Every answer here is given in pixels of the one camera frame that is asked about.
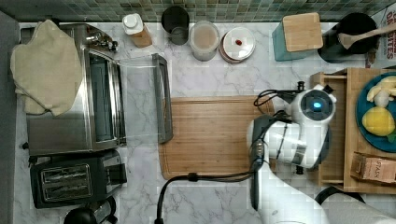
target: teal canister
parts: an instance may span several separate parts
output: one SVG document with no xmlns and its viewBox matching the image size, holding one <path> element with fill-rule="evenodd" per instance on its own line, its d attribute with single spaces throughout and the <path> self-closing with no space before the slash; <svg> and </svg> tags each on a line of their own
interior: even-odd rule
<svg viewBox="0 0 396 224">
<path fill-rule="evenodd" d="M 278 62 L 305 58 L 323 46 L 318 13 L 286 16 L 272 36 Z"/>
</svg>

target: countertop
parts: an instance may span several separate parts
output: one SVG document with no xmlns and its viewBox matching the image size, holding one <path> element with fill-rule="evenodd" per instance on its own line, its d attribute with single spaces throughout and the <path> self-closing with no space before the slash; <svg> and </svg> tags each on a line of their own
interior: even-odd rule
<svg viewBox="0 0 396 224">
<path fill-rule="evenodd" d="M 128 59 L 150 53 L 162 53 L 168 61 L 172 97 L 250 95 L 267 89 L 295 89 L 298 81 L 309 84 L 309 77 L 316 72 L 335 72 L 345 67 L 364 67 L 363 56 L 354 56 L 346 63 L 324 62 L 315 52 L 312 56 L 296 61 L 276 62 L 272 45 L 272 32 L 277 23 L 222 23 L 216 24 L 220 34 L 237 26 L 247 27 L 256 37 L 253 54 L 240 64 L 229 64 L 219 53 L 209 62 L 197 61 L 188 44 L 176 46 L 169 42 L 160 23 L 147 23 L 153 46 L 137 49 L 124 33 L 121 23 L 91 23 L 119 41 L 117 59 Z M 322 30 L 332 27 L 322 23 Z M 137 122 L 127 120 L 128 130 Z M 68 211 L 74 207 L 35 209 L 30 188 L 28 151 L 21 149 L 27 141 L 26 119 L 18 99 L 17 138 L 14 189 L 14 223 L 63 223 Z M 161 174 L 157 144 L 142 144 L 128 138 L 127 147 L 119 152 L 127 167 L 128 183 L 116 193 L 119 223 L 154 223 L 158 196 L 165 180 Z M 296 175 L 291 165 L 280 164 L 277 175 L 311 197 L 320 188 Z M 388 195 L 363 195 L 368 204 L 380 210 L 396 214 L 396 197 Z M 164 198 L 165 223 L 261 223 L 259 214 L 251 207 L 248 182 L 222 184 L 212 182 L 176 182 L 171 184 Z"/>
</svg>

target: cloth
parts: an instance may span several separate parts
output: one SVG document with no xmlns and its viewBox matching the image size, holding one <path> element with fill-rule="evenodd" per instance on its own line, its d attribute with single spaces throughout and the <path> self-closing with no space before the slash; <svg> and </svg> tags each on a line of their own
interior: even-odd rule
<svg viewBox="0 0 396 224">
<path fill-rule="evenodd" d="M 10 66 L 26 113 L 58 116 L 72 107 L 83 70 L 74 39 L 52 21 L 40 22 L 32 40 L 14 48 Z"/>
</svg>

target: wooden lid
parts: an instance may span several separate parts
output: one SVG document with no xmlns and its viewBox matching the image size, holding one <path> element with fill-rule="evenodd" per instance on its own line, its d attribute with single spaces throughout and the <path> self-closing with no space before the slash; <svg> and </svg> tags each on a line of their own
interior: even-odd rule
<svg viewBox="0 0 396 224">
<path fill-rule="evenodd" d="M 323 46 L 319 14 L 316 12 L 284 17 L 283 29 L 288 52 Z"/>
</svg>

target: white robot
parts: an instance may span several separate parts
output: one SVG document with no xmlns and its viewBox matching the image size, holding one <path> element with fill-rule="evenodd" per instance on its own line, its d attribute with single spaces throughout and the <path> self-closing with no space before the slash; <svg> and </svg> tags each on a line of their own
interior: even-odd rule
<svg viewBox="0 0 396 224">
<path fill-rule="evenodd" d="M 289 186 L 269 166 L 269 158 L 312 168 L 327 156 L 329 122 L 335 112 L 332 89 L 317 85 L 295 95 L 287 111 L 292 122 L 261 115 L 247 130 L 247 145 L 253 169 L 252 206 L 262 223 L 330 223 L 322 207 L 312 198 Z"/>
</svg>

